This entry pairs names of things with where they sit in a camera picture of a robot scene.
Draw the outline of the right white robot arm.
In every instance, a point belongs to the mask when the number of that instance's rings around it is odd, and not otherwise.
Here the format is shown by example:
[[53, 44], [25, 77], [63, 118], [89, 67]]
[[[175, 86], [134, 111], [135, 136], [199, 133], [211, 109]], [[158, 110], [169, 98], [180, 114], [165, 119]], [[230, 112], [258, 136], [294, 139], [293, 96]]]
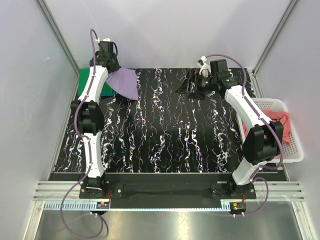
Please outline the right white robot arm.
[[284, 127], [279, 121], [272, 121], [248, 95], [239, 78], [223, 71], [217, 74], [200, 74], [189, 69], [177, 94], [187, 94], [190, 99], [204, 99], [206, 94], [215, 92], [229, 103], [248, 131], [242, 144], [243, 159], [232, 173], [235, 186], [252, 183], [262, 168], [269, 168], [268, 162], [279, 156], [284, 159], [282, 147]]

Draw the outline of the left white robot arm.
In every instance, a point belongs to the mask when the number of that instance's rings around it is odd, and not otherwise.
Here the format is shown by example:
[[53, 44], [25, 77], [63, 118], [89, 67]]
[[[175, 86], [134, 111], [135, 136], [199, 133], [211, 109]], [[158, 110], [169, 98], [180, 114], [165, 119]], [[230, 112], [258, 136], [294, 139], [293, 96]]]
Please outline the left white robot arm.
[[71, 102], [74, 128], [84, 145], [86, 170], [81, 177], [81, 191], [106, 193], [108, 184], [101, 156], [101, 137], [105, 119], [99, 101], [109, 74], [119, 69], [113, 50], [99, 50], [90, 61], [88, 80], [78, 100]]

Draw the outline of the purple t shirt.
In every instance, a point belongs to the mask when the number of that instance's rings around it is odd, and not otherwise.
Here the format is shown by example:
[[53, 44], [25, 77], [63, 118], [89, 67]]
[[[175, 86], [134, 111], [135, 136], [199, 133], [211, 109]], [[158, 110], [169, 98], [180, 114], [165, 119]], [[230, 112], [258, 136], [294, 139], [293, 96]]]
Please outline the purple t shirt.
[[129, 100], [138, 100], [138, 80], [135, 70], [120, 68], [110, 73], [105, 82], [119, 95]]

